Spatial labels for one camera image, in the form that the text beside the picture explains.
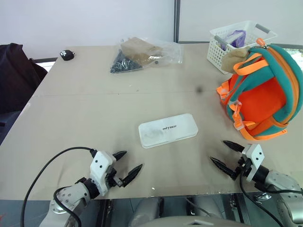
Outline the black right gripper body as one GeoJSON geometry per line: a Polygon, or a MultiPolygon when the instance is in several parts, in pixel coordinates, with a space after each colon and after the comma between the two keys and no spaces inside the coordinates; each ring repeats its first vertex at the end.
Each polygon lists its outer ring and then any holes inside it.
{"type": "Polygon", "coordinates": [[[243,176],[248,177],[251,172],[252,161],[249,158],[241,156],[238,160],[238,166],[235,169],[234,179],[236,179],[241,173],[243,176]]]}

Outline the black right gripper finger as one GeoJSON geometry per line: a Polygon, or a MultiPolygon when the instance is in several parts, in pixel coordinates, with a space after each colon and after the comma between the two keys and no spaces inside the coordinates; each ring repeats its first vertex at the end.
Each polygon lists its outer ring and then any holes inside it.
{"type": "Polygon", "coordinates": [[[225,163],[214,157],[210,157],[210,159],[222,172],[227,174],[232,180],[235,180],[237,178],[236,172],[228,168],[225,163]]]}
{"type": "Polygon", "coordinates": [[[244,150],[244,147],[238,143],[229,140],[224,140],[223,143],[236,152],[242,152],[244,150]]]}

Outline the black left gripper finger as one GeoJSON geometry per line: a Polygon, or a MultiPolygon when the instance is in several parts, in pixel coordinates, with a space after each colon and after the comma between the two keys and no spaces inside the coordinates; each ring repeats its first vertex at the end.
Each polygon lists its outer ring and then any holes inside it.
{"type": "Polygon", "coordinates": [[[134,180],[136,178],[136,176],[139,174],[142,166],[143,166],[143,164],[136,166],[134,169],[132,169],[128,173],[128,175],[124,179],[122,179],[123,187],[126,187],[132,180],[134,180]]]}
{"type": "Polygon", "coordinates": [[[116,152],[116,153],[112,154],[112,156],[115,158],[116,161],[118,161],[118,160],[120,160],[126,153],[127,153],[127,151],[119,151],[119,152],[116,152]]]}

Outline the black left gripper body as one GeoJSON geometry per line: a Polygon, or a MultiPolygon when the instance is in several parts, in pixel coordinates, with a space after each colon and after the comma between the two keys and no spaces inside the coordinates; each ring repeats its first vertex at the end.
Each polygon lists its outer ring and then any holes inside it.
{"type": "Polygon", "coordinates": [[[116,176],[117,171],[114,168],[111,168],[107,174],[107,187],[110,189],[112,187],[118,186],[122,187],[123,182],[120,178],[116,176]]]}

